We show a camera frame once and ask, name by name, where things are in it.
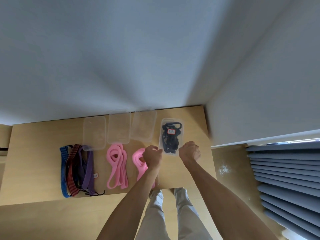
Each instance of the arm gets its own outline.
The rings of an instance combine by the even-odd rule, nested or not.
[[[179,156],[197,185],[224,240],[278,239],[238,196],[196,162],[200,158],[200,150],[193,141],[187,142],[179,149]]]
[[[148,169],[114,209],[97,240],[134,239],[148,195],[162,160],[162,149],[149,146],[143,153]]]

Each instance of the person's right hand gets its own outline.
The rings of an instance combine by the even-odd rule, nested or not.
[[[150,169],[159,170],[162,161],[162,149],[158,149],[155,145],[146,147],[142,154],[143,160]]]
[[[201,152],[194,141],[188,141],[181,148],[179,148],[179,157],[183,163],[188,161],[197,161],[200,156]]]

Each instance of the sticker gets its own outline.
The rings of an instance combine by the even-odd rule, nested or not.
[[[176,134],[176,130],[175,129],[168,129],[167,133],[170,134],[170,135],[175,135]]]

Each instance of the pant leg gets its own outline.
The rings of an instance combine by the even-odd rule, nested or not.
[[[166,230],[162,202],[162,191],[154,190],[136,235],[136,240],[170,240]]]
[[[187,190],[175,188],[174,197],[176,198],[178,212],[178,239],[212,240],[196,209],[190,202]]]

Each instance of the folded pink band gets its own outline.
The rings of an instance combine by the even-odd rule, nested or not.
[[[112,144],[106,153],[106,160],[112,166],[111,175],[106,186],[114,189],[121,186],[121,189],[128,187],[128,177],[126,172],[127,153],[122,144]],[[114,186],[110,186],[110,181],[114,176]]]
[[[145,148],[140,148],[138,151],[136,151],[133,155],[132,155],[132,161],[134,163],[134,165],[137,167],[138,169],[138,177],[137,177],[137,181],[142,177],[142,175],[144,174],[144,172],[148,169],[148,166],[146,164],[146,162],[142,162],[140,161],[140,157],[142,157],[142,153],[144,153]]]

